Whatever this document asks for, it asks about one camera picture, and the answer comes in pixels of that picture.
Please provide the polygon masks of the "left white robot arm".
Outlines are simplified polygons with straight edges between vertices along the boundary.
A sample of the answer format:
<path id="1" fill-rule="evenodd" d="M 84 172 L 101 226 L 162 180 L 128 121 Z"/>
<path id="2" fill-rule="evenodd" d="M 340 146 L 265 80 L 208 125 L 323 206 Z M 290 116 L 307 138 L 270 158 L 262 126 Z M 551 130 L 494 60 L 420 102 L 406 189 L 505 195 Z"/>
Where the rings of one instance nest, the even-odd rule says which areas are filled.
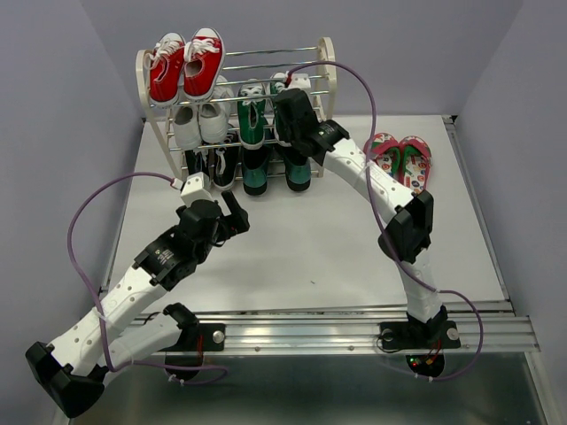
<path id="1" fill-rule="evenodd" d="M 50 343 L 36 342 L 25 357 L 35 379 L 63 414 L 76 418 L 100 399 L 112 373 L 146 365 L 154 352 L 170 347 L 201 353 L 214 330 L 181 303 L 167 305 L 136 331 L 131 322 L 193 274 L 214 247 L 249 230 L 248 214 L 233 193 L 222 192 L 223 214 L 207 199 L 181 206 L 179 221 L 149 243 L 122 279 L 90 312 Z"/>

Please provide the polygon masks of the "green canvas sneaker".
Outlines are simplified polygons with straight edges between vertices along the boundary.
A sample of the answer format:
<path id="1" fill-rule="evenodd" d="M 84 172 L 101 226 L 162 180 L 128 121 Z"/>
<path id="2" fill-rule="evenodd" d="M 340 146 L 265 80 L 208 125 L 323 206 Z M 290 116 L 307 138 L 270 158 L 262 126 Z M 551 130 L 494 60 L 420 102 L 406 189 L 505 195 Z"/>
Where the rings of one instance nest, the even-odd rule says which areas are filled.
<path id="1" fill-rule="evenodd" d="M 284 122 L 280 116 L 278 107 L 274 102 L 274 98 L 279 95 L 282 91 L 286 90 L 285 79 L 287 78 L 286 73 L 278 72 L 271 76 L 272 81 L 268 85 L 269 94 L 272 96 L 272 110 L 274 113 L 274 132 L 278 143 L 283 147 L 289 147 L 290 144 L 284 139 Z"/>
<path id="2" fill-rule="evenodd" d="M 250 80 L 238 91 L 237 117 L 240 141 L 247 150 L 258 150 L 265 138 L 267 99 L 262 83 Z"/>

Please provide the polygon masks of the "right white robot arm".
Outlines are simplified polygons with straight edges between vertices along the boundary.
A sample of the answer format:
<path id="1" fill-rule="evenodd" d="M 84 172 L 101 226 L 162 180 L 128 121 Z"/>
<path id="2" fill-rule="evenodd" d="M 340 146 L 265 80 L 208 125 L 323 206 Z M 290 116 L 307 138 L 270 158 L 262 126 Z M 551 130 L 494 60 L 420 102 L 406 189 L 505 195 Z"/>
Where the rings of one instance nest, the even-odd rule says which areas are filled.
<path id="1" fill-rule="evenodd" d="M 385 225 L 378 244 L 396 261 L 407 299 L 404 321 L 379 323 L 377 341 L 386 352 L 457 349 L 456 324 L 434 286 L 428 249 L 431 245 L 434 201 L 416 194 L 380 168 L 334 120 L 320 121 L 301 89 L 276 95 L 273 106 L 280 133 L 301 155 L 347 182 L 370 202 Z"/>

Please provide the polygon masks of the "dark green loafer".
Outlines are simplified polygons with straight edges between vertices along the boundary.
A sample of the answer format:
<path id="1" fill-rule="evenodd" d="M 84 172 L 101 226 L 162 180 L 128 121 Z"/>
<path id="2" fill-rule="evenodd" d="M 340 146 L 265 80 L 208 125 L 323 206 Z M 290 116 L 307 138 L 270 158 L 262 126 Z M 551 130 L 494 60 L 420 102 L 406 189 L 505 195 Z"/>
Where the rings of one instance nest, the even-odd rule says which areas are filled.
<path id="1" fill-rule="evenodd" d="M 243 151 L 241 168 L 246 194 L 260 196 L 267 190 L 270 156 L 271 150 L 266 146 Z"/>
<path id="2" fill-rule="evenodd" d="M 276 146 L 276 152 L 285 168 L 285 180 L 294 192 L 307 190 L 311 183 L 311 166 L 308 157 L 301 155 L 292 147 Z"/>

